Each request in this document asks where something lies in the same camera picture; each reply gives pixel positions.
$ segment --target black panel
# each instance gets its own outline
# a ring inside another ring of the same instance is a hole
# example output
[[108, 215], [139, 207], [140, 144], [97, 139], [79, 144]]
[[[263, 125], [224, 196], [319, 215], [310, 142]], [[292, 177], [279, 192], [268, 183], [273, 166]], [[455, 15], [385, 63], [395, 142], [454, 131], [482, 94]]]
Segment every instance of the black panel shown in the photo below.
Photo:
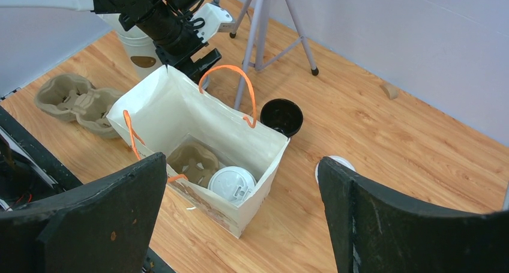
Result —
[[166, 158], [156, 153], [1, 213], [0, 272], [140, 272], [166, 180]]
[[39, 141], [21, 126], [3, 107], [0, 106], [0, 127], [44, 169], [62, 188], [70, 190], [82, 183], [55, 158]]
[[509, 272], [509, 211], [481, 215], [436, 206], [328, 157], [318, 180], [341, 273]]

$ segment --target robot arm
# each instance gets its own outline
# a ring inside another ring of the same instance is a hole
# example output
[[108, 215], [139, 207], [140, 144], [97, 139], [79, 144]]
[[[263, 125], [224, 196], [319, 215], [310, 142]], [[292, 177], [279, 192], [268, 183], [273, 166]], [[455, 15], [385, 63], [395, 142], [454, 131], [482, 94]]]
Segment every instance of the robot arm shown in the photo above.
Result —
[[197, 82], [220, 58], [217, 49], [193, 62], [191, 57], [216, 32], [227, 32], [233, 18], [204, 0], [0, 0], [0, 7], [52, 7], [95, 14], [118, 13], [128, 31], [137, 26], [152, 40], [165, 65], [173, 66]]

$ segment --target white cup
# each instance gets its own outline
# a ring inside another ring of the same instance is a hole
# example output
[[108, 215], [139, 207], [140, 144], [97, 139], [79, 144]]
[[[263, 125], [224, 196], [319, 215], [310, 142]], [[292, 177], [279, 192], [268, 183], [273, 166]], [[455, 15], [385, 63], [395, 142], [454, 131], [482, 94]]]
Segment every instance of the white cup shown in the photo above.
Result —
[[[100, 14], [99, 17], [115, 30], [118, 39], [124, 46], [124, 50], [136, 70], [136, 74], [140, 80], [143, 80], [163, 64], [155, 53], [155, 45], [152, 39], [137, 26], [132, 27], [129, 31], [125, 31], [118, 21], [119, 15], [120, 14]], [[145, 59], [152, 62], [137, 62], [136, 59]]]
[[207, 188], [239, 206], [255, 189], [255, 177], [242, 167], [229, 166], [217, 171]]

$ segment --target tripod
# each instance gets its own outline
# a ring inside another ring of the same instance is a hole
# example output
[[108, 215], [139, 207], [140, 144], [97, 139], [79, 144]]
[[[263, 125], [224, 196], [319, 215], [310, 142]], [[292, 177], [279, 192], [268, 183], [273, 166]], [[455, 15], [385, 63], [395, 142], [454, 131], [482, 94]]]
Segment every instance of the tripod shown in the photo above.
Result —
[[[242, 7], [242, 10], [240, 12], [239, 17], [237, 18], [237, 21], [235, 22], [235, 26], [233, 27], [232, 32], [230, 33], [231, 38], [235, 38], [236, 32], [240, 26], [240, 23], [242, 22], [242, 19], [244, 18], [247, 9], [249, 8], [249, 5], [251, 4], [252, 0], [245, 0], [244, 6]], [[265, 37], [267, 35], [267, 27], [269, 22], [269, 12], [270, 12], [270, 0], [256, 0], [256, 3], [254, 5], [254, 14], [253, 19], [251, 21], [251, 29], [249, 31], [249, 38], [247, 41], [247, 47], [245, 49], [245, 55], [244, 60], [242, 62], [242, 70], [244, 72], [247, 72], [249, 69], [249, 66], [254, 67], [256, 71], [261, 71], [265, 67], [272, 64], [274, 61], [281, 58], [284, 54], [288, 53], [291, 49], [293, 49], [295, 46], [297, 46], [300, 42], [302, 42], [304, 51], [306, 53], [307, 59], [309, 61], [309, 65], [311, 66], [311, 73], [314, 76], [318, 75], [318, 67], [316, 67], [315, 60], [313, 58], [313, 55], [311, 53], [311, 48], [309, 48], [309, 43], [307, 42], [307, 37], [304, 35], [304, 30], [302, 27], [302, 24], [300, 22], [300, 19], [297, 16], [297, 11], [292, 3], [291, 0], [285, 0], [286, 6], [288, 7], [288, 10], [290, 11], [290, 15], [292, 16], [292, 20], [295, 24], [295, 29], [297, 29], [297, 33], [299, 35], [298, 39], [291, 44], [288, 48], [283, 50], [281, 53], [267, 61], [267, 63], [264, 63], [264, 51], [265, 51]], [[214, 0], [214, 4], [219, 5], [219, 0]], [[258, 30], [258, 40], [256, 44], [256, 59], [255, 62], [249, 62], [251, 54], [253, 53], [253, 46], [255, 45], [255, 38], [256, 38], [256, 31]], [[233, 108], [235, 110], [238, 110], [240, 107], [240, 103], [242, 102], [242, 93], [244, 92], [245, 88], [245, 80], [241, 77], [239, 81], [239, 86], [237, 89], [237, 94], [235, 97], [235, 105]]]

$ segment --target wooden floor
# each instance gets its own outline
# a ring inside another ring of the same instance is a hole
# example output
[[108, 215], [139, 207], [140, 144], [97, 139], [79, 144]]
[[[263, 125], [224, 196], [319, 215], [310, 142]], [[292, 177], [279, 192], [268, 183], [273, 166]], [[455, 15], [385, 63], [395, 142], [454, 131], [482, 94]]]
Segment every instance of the wooden floor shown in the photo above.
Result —
[[[221, 0], [234, 16], [241, 3]], [[248, 36], [244, 22], [231, 40], [210, 42], [223, 59], [240, 65]], [[297, 36], [270, 24], [266, 57]], [[312, 43], [320, 75], [310, 74], [297, 47], [260, 73], [249, 72], [258, 106], [288, 98], [301, 106], [304, 125], [286, 151], [271, 192], [241, 239], [166, 190], [151, 247], [178, 272], [335, 272], [336, 266], [314, 170], [325, 155], [341, 155], [357, 171], [403, 193], [442, 206], [490, 212], [502, 206], [509, 180], [509, 148], [401, 92], [390, 101], [382, 80]], [[121, 43], [108, 34], [0, 103], [83, 182], [136, 161], [122, 140], [101, 140], [34, 106], [50, 77], [74, 72], [96, 87], [122, 91], [136, 84]], [[210, 93], [232, 106], [238, 76], [212, 74]], [[241, 110], [249, 113], [247, 92]]]

